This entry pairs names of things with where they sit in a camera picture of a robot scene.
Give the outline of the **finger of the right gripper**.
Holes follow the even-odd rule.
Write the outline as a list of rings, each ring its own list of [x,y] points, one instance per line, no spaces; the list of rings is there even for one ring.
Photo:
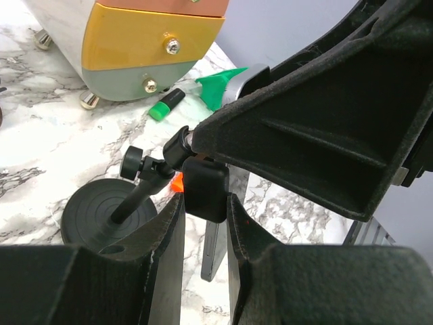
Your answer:
[[[367,221],[432,115],[432,2],[360,1],[192,148]]]

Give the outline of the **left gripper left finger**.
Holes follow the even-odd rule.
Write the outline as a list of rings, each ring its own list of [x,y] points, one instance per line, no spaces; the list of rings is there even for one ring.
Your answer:
[[[1,247],[2,324],[178,324],[183,196],[100,253],[77,245]]]

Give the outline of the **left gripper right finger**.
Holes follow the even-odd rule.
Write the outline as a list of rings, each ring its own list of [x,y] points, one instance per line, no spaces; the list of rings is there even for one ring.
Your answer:
[[[233,324],[431,324],[432,273],[395,246],[286,245],[227,198]]]

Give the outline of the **black smartphone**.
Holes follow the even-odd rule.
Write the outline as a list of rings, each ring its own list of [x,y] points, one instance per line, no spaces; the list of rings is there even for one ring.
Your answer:
[[[224,86],[221,106],[225,106],[249,95],[270,83],[270,68],[266,64],[255,64],[232,77]],[[216,179],[224,194],[233,192],[243,201],[250,173],[239,167],[215,162],[219,174]],[[227,252],[227,222],[206,222],[201,278],[212,282]]]

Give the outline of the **black phone stand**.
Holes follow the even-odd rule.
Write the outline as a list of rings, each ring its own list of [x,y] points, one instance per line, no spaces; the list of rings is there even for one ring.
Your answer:
[[[189,214],[223,222],[226,198],[210,158],[191,149],[193,132],[178,130],[163,147],[163,157],[146,156],[135,146],[123,156],[118,179],[97,179],[80,187],[67,202],[60,230],[65,244],[81,244],[100,252],[152,220],[152,196],[163,190],[176,173],[183,174],[183,195]]]

